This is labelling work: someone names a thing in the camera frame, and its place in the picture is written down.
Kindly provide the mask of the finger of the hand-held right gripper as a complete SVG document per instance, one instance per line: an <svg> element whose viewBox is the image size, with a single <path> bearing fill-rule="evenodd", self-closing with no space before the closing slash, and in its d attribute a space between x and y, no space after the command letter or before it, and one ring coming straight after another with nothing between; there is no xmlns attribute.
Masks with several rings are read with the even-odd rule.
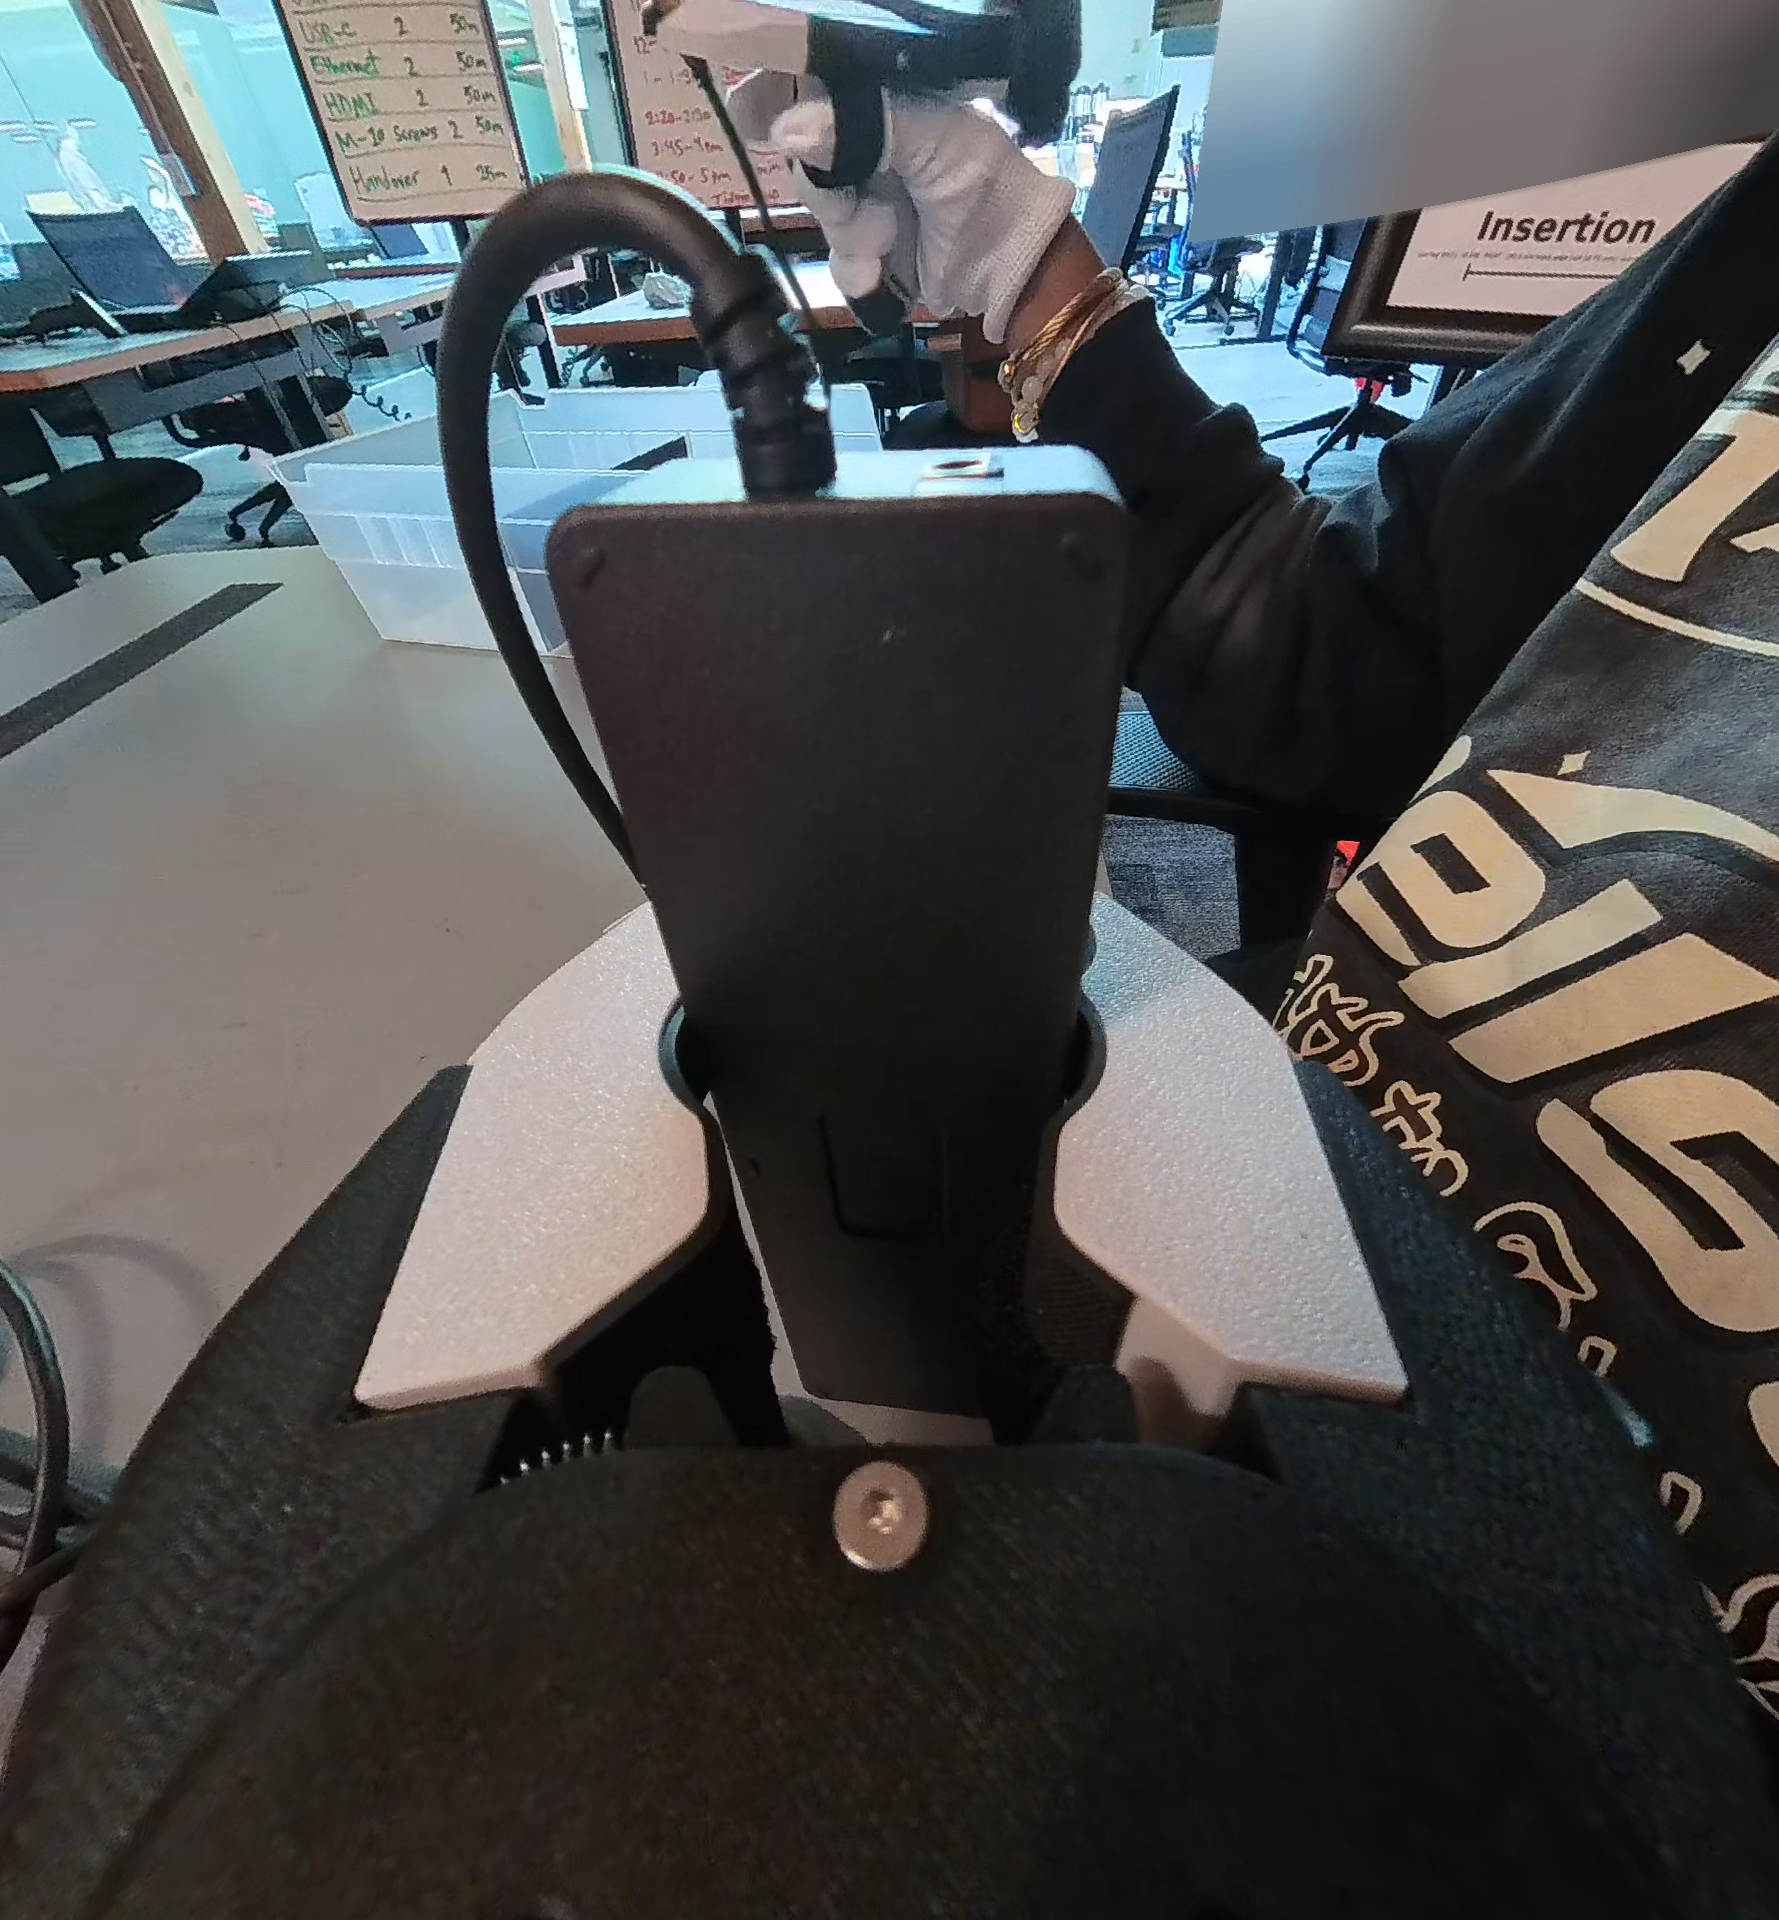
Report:
<svg viewBox="0 0 1779 1920"><path fill-rule="evenodd" d="M792 2L645 2L643 30L680 61L812 65L818 16Z"/></svg>

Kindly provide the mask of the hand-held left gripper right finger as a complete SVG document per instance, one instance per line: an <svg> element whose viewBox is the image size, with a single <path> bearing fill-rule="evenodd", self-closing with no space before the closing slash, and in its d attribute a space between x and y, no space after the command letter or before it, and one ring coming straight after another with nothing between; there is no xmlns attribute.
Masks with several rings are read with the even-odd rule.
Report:
<svg viewBox="0 0 1779 1920"><path fill-rule="evenodd" d="M1093 897L1103 1065L1061 1128L1061 1238L1130 1295L1112 1368L1148 1445L1243 1386L1393 1407L1406 1371L1289 1052L1214 972Z"/></svg>

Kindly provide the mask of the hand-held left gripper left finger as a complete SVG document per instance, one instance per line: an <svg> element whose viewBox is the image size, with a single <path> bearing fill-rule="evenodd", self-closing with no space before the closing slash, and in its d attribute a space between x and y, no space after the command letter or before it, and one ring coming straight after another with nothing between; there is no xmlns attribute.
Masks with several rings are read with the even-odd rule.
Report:
<svg viewBox="0 0 1779 1920"><path fill-rule="evenodd" d="M709 1136L663 1068L674 1009L641 904L478 1045L355 1374L359 1407L540 1386L701 1240Z"/></svg>

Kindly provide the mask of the black usb hub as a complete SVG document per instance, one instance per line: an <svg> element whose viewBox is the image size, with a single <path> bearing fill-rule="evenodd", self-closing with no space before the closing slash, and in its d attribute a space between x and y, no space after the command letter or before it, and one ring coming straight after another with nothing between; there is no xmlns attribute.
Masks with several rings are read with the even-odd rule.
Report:
<svg viewBox="0 0 1779 1920"><path fill-rule="evenodd" d="M1130 517L1072 448L732 460L568 507L543 567L754 1253L808 1394L1018 1436L1072 1094Z"/></svg>

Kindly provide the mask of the clear plastic bin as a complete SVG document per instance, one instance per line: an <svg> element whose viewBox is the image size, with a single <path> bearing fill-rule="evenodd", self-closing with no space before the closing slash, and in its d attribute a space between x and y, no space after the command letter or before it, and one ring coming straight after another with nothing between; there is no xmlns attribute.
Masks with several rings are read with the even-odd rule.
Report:
<svg viewBox="0 0 1779 1920"><path fill-rule="evenodd" d="M488 454L524 623L543 654L561 654L565 636L543 577L551 523L663 458L728 458L732 419L716 376L687 387L565 387L535 404L495 394ZM433 418L279 455L271 474L379 636L492 647L458 549Z"/></svg>

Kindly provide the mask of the person's right forearm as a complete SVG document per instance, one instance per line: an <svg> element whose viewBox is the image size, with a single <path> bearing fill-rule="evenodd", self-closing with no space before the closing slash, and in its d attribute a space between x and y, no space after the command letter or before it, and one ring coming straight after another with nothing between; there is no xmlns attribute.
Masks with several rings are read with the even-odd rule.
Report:
<svg viewBox="0 0 1779 1920"><path fill-rule="evenodd" d="M1125 681L1165 746L1249 804L1401 815L1459 733L1426 507L1393 478L1297 492L1072 217L1021 260L1006 326L996 307L977 321L1018 358L1043 440L1093 455L1126 507Z"/></svg>

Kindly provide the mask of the person's right hand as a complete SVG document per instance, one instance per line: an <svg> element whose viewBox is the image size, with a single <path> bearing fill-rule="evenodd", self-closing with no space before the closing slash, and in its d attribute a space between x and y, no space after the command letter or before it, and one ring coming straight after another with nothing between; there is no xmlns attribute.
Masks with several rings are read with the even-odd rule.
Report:
<svg viewBox="0 0 1779 1920"><path fill-rule="evenodd" d="M864 186L821 186L833 110L815 79L756 72L728 90L746 143L789 162L789 191L824 228L848 302L891 280L937 318L975 318L995 346L1028 346L1100 273L1072 186L1042 175L971 105L883 93L883 150Z"/></svg>

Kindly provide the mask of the whiteboard on stand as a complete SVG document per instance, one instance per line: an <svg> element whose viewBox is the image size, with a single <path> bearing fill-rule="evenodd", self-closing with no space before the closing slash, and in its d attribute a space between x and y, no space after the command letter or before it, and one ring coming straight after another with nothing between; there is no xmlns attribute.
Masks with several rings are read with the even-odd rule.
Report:
<svg viewBox="0 0 1779 1920"><path fill-rule="evenodd" d="M359 223L492 217L527 168L485 2L275 2Z"/></svg>
<svg viewBox="0 0 1779 1920"><path fill-rule="evenodd" d="M601 21L633 162L709 209L752 209L756 195L687 61L641 27L637 2L601 2Z"/></svg>

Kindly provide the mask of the wooden office desk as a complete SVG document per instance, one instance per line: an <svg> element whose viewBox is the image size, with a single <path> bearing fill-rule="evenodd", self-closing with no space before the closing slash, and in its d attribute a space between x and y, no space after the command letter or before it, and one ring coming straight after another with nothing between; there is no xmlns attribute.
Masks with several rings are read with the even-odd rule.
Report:
<svg viewBox="0 0 1779 1920"><path fill-rule="evenodd" d="M279 415L279 448L324 444L326 415L306 376L326 358L326 333L371 322L390 351L433 346L452 277L456 267L340 280L234 326L0 346L0 409L31 412L46 426L79 415L107 437L228 394L266 394ZM39 601L76 586L75 567L3 478L0 557Z"/></svg>
<svg viewBox="0 0 1779 1920"><path fill-rule="evenodd" d="M833 351L850 351L866 339L866 329L842 303L826 260L792 260L799 292L812 303L815 339ZM596 303L576 314L549 318L558 347L637 351L676 368L701 371L703 351L687 307L659 310L643 292Z"/></svg>

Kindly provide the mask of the framed printed tag board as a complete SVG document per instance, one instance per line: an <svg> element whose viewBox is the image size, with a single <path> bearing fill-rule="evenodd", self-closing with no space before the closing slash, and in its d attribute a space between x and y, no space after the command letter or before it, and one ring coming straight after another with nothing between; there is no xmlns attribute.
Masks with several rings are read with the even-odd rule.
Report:
<svg viewBox="0 0 1779 1920"><path fill-rule="evenodd" d="M1622 277L1760 139L1369 217L1325 357L1481 371Z"/></svg>

